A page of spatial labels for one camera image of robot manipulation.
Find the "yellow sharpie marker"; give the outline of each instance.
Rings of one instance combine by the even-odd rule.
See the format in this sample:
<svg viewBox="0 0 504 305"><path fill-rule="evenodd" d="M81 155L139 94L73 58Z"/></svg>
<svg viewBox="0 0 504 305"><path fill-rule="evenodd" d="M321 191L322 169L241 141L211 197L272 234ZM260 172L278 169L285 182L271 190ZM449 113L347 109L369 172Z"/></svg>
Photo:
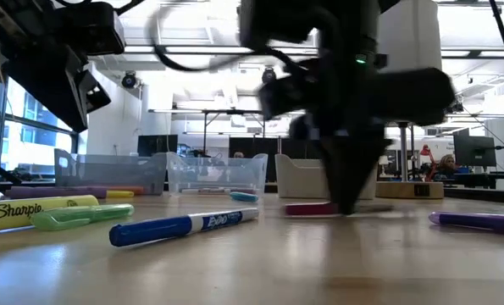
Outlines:
<svg viewBox="0 0 504 305"><path fill-rule="evenodd" d="M92 195L0 201L0 230L31 225L30 216L51 208L99 205Z"/></svg>

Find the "green highlighter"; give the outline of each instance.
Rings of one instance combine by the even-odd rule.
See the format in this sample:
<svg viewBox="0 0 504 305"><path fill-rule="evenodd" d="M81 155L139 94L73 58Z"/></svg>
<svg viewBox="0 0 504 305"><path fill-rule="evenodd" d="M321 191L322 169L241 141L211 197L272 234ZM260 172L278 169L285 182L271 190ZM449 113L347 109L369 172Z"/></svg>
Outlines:
<svg viewBox="0 0 504 305"><path fill-rule="evenodd" d="M130 216L130 204L107 204L91 207L53 208L31 215L31 224L39 230L65 230L94 222Z"/></svg>

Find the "wooden block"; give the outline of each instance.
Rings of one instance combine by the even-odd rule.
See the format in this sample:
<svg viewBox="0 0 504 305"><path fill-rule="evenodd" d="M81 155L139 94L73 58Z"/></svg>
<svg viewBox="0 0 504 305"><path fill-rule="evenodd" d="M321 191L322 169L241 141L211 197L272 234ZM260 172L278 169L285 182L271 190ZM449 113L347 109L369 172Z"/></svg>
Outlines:
<svg viewBox="0 0 504 305"><path fill-rule="evenodd" d="M378 181L376 197L400 199L442 199L444 184L441 182Z"/></svg>

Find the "camera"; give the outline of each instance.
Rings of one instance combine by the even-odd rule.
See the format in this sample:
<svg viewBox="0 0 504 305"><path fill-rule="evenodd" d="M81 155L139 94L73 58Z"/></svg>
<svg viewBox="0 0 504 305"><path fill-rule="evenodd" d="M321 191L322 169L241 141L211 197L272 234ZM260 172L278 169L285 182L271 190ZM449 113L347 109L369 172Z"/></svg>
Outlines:
<svg viewBox="0 0 504 305"><path fill-rule="evenodd" d="M268 84L276 80L276 73L274 72L274 68L267 66L265 67L265 71L263 72L263 76L261 76L261 81L263 84Z"/></svg>
<svg viewBox="0 0 504 305"><path fill-rule="evenodd" d="M134 89L139 86L139 81L136 78L135 71L125 72L125 76L122 78L122 86L126 89Z"/></svg>

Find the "sharpie marker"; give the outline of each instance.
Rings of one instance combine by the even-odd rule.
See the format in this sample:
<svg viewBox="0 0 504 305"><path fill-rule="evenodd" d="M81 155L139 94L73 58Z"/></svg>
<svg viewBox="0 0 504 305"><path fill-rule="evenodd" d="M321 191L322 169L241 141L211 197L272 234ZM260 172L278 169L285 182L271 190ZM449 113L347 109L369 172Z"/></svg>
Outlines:
<svg viewBox="0 0 504 305"><path fill-rule="evenodd" d="M216 213L194 213L170 219L152 219L142 222L115 225L108 233L110 243L116 247L165 238L181 237L191 233L218 229L254 219L257 208L243 208Z"/></svg>
<svg viewBox="0 0 504 305"><path fill-rule="evenodd" d="M94 196L50 197L0 201L0 230L31 225L30 216L50 208L96 206Z"/></svg>
<svg viewBox="0 0 504 305"><path fill-rule="evenodd" d="M504 214L433 212L429 219L437 225L457 225L504 234Z"/></svg>

